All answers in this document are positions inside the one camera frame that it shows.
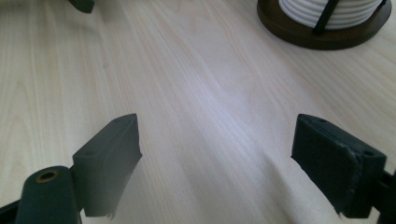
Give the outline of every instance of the light wood surface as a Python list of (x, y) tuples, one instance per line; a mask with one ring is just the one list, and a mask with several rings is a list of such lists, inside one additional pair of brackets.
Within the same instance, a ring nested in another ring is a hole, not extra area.
[(110, 120), (138, 116), (143, 159), (115, 219), (84, 223), (375, 223), (339, 217), (290, 158), (299, 113), (396, 169), (396, 21), (353, 49), (279, 40), (256, 0), (0, 0), (0, 205)]

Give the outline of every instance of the screw hole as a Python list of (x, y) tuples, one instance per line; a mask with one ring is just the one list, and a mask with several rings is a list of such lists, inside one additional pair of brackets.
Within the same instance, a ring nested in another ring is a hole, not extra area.
[(45, 183), (45, 182), (49, 182), (51, 180), (53, 180), (54, 178), (56, 178), (56, 176), (58, 176), (58, 172), (57, 171), (47, 171), (41, 175), (39, 175), (35, 181), (38, 183)]
[(90, 149), (90, 150), (86, 151), (84, 155), (93, 156), (93, 154), (95, 154), (95, 151), (93, 149)]
[(374, 156), (374, 153), (371, 151), (363, 151), (363, 154), (366, 156)]

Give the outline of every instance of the dark wooden base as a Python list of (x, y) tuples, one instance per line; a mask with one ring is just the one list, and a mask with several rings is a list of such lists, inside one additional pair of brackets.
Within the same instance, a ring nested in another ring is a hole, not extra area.
[(387, 22), (391, 9), (388, 0), (369, 20), (358, 26), (314, 35), (313, 28), (289, 18), (280, 8), (278, 0), (259, 0), (257, 4), (260, 20), (271, 33), (291, 44), (309, 49), (348, 49), (358, 46), (381, 29)]

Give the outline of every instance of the wooden table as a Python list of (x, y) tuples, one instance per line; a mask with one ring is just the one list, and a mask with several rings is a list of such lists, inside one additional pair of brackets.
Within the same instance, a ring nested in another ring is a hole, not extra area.
[(118, 214), (84, 223), (375, 223), (339, 217), (290, 158), (295, 120), (327, 119), (396, 169), (396, 20), (353, 49), (269, 33), (257, 0), (0, 2), (0, 204), (26, 177), (136, 113), (143, 159)]

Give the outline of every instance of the dark object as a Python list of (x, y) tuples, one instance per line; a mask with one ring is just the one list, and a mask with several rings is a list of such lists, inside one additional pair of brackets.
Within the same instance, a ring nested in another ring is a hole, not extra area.
[(93, 0), (69, 0), (78, 11), (91, 13), (95, 2)]
[(291, 157), (337, 213), (364, 218), (374, 206), (381, 223), (396, 223), (395, 176), (384, 171), (380, 151), (327, 120), (299, 115)]
[(332, 13), (334, 12), (335, 8), (338, 5), (338, 1), (339, 0), (329, 0), (327, 2), (326, 7), (323, 9), (323, 12), (319, 17), (318, 23), (313, 30), (315, 35), (323, 34), (324, 28), (326, 27), (327, 22), (329, 22), (329, 19), (332, 16)]
[(0, 224), (79, 224), (82, 208), (87, 217), (113, 217), (141, 157), (136, 115), (114, 119), (73, 155), (70, 169), (29, 176), (21, 199), (0, 208)]
[[(278, 0), (259, 0), (257, 11), (260, 20), (271, 33), (291, 44), (308, 49), (347, 49), (369, 40), (387, 22), (392, 5), (390, 1), (384, 1), (383, 4), (385, 5), (380, 6), (369, 20), (358, 26), (325, 31), (320, 35), (315, 35), (312, 28), (289, 18), (280, 8)], [(319, 33), (319, 27), (325, 25), (324, 19), (318, 25)]]

